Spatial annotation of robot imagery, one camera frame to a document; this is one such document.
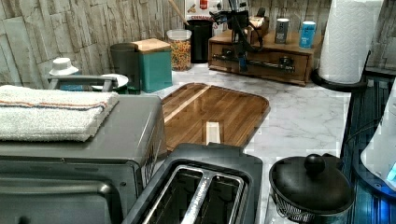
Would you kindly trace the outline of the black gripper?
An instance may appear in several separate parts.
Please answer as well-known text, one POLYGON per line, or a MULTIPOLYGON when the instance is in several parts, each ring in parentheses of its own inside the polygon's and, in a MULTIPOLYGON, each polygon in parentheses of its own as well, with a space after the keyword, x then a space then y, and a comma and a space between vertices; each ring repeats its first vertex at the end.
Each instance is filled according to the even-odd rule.
POLYGON ((239 71, 248 70, 246 49, 244 43, 247 36, 241 26, 241 21, 248 21, 248 15, 239 10, 239 0, 228 0, 230 9, 219 12, 210 12, 211 19, 216 24, 227 23, 228 28, 232 31, 232 43, 239 63, 239 71))

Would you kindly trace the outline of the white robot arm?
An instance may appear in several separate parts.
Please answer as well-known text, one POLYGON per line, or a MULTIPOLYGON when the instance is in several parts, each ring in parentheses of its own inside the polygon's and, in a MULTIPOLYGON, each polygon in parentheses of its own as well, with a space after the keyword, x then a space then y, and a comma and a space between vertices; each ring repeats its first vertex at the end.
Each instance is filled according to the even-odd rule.
MULTIPOLYGON (((384 0, 332 0, 322 44, 318 76, 333 87, 363 79, 363 67, 384 0)), ((344 143, 347 103, 352 96, 340 90, 314 87, 285 91, 259 132, 247 145, 249 152, 268 149, 274 158, 328 152, 339 156, 344 143)), ((395 186, 395 115, 379 117, 375 133, 357 152, 358 170, 386 187, 395 186)))

